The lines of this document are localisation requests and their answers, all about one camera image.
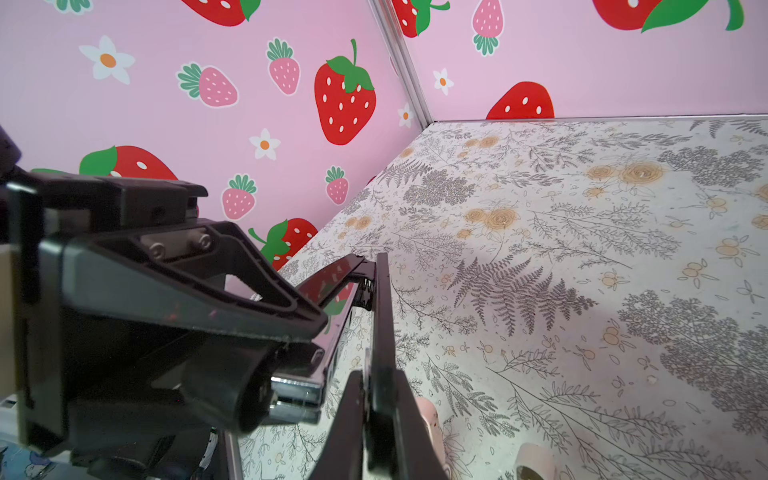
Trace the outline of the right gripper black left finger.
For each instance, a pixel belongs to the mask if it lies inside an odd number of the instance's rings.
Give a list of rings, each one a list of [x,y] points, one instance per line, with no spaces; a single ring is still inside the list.
[[[363,373],[352,371],[309,480],[362,479],[365,398]]]

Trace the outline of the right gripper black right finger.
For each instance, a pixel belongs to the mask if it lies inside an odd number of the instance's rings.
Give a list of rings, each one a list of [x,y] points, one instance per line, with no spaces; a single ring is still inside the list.
[[[405,373],[375,370],[369,389],[367,471],[389,479],[445,479]]]

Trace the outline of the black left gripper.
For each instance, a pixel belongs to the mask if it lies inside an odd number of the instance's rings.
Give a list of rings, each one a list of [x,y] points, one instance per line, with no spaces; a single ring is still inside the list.
[[[212,434],[268,413],[282,342],[328,316],[182,181],[7,185],[20,438],[99,479],[195,479]]]

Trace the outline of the pink mini stapler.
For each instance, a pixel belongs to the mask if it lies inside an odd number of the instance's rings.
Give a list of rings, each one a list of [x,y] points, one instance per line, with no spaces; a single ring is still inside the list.
[[[425,424],[435,455],[447,477],[451,476],[450,467],[445,453],[444,437],[440,426],[439,415],[435,405],[424,397],[417,397],[416,404]]]

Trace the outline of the black stapler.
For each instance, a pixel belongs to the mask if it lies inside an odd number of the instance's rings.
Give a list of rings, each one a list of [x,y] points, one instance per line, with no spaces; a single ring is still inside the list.
[[[388,257],[350,254],[298,286],[326,322],[314,338],[282,346],[270,374],[268,426],[317,425],[341,406],[345,373],[359,370],[366,414],[392,416],[399,399]]]

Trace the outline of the beige mini stapler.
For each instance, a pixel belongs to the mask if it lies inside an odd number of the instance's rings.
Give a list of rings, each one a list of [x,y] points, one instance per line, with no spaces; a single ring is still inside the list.
[[[557,466],[553,452],[534,443],[523,443],[514,464],[516,480],[555,480]]]

